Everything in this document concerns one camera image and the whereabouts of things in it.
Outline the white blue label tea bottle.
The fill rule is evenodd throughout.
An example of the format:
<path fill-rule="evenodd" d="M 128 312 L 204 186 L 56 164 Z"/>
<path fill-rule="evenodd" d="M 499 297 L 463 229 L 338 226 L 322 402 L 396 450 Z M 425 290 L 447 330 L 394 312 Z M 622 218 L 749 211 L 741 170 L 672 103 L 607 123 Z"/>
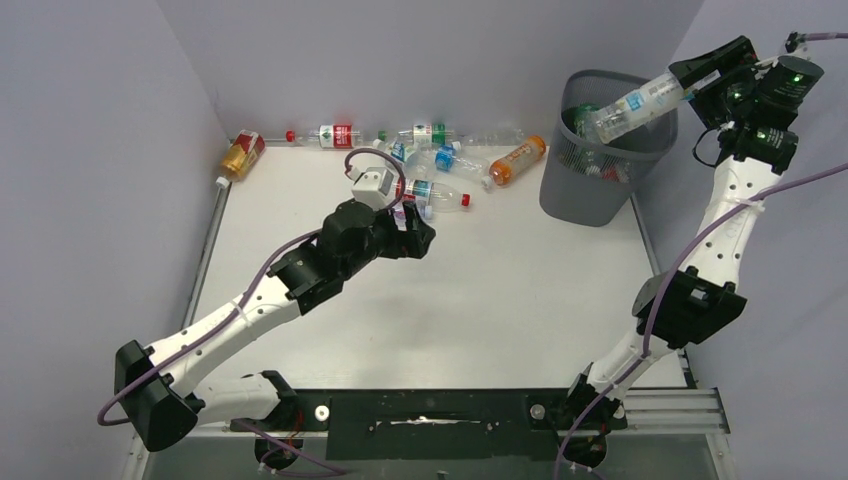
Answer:
<path fill-rule="evenodd" d="M 587 117 L 589 131 L 604 144 L 677 109 L 690 98 L 671 73 L 665 72 Z"/>

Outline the red label Nongfu water bottle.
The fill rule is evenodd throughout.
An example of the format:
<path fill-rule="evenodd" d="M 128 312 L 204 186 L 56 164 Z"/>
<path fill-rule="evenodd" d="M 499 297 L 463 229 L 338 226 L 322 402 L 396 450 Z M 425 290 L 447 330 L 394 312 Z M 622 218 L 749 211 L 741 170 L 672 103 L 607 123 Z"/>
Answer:
<path fill-rule="evenodd" d="M 628 184 L 630 182 L 628 170 L 622 165 L 600 166 L 589 164 L 585 168 L 585 173 L 590 177 L 614 183 Z"/>

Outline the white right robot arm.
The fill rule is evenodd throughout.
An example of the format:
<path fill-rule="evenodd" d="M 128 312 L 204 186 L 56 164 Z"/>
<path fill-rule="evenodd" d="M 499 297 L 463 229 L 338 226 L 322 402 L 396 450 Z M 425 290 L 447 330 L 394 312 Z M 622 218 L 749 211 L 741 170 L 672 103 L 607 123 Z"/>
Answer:
<path fill-rule="evenodd" d="M 666 272 L 647 280 L 632 308 L 636 324 L 603 358 L 591 363 L 562 400 L 564 417 L 582 429 L 626 424 L 624 398 L 633 383 L 666 355 L 699 344 L 735 320 L 746 299 L 738 293 L 744 250 L 796 153 L 790 129 L 804 98 L 823 76 L 808 45 L 812 33 L 793 32 L 782 52 L 760 59 L 740 36 L 668 69 L 608 106 L 579 107 L 574 124 L 592 162 L 586 174 L 622 180 L 625 171 L 599 164 L 600 148 L 689 105 L 719 144 L 713 187 L 694 240 Z"/>

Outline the clear Ganten water bottle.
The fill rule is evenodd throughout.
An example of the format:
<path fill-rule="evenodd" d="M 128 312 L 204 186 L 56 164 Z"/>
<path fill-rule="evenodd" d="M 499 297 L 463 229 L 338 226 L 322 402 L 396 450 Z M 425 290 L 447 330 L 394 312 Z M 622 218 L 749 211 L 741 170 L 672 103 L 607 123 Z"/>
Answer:
<path fill-rule="evenodd" d="M 395 220 L 399 224 L 405 224 L 408 219 L 414 216 L 425 221 L 430 221 L 434 217 L 433 208 L 430 205 L 419 202 L 401 202 L 396 204 L 392 211 Z"/>

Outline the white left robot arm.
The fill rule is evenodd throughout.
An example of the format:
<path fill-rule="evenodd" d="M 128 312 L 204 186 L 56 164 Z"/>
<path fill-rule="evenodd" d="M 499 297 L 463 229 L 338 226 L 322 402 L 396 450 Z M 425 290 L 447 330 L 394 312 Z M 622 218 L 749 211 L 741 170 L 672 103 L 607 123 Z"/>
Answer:
<path fill-rule="evenodd" d="M 209 383 L 222 363 L 269 331 L 340 294 L 375 259 L 421 259 L 435 229 L 410 201 L 375 211 L 348 200 L 320 229 L 279 247 L 243 293 L 190 327 L 147 346 L 132 340 L 115 354 L 115 403 L 150 452 L 167 449 L 195 427 L 231 419 L 274 424 L 292 392 L 276 371 Z"/>

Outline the green tea label bottle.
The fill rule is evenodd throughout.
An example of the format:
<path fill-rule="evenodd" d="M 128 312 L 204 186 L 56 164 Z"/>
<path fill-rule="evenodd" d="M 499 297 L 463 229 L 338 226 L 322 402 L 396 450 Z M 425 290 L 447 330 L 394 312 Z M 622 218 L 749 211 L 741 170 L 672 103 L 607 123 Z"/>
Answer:
<path fill-rule="evenodd" d="M 599 142 L 599 135 L 593 121 L 593 113 L 599 109 L 600 106 L 594 103 L 583 103 L 573 108 L 573 131 L 578 137 L 590 143 Z M 602 166 L 603 164 L 597 152 L 590 148 L 580 147 L 575 153 L 575 166 L 584 174 L 586 174 L 585 168 L 587 165 L 598 164 Z"/>

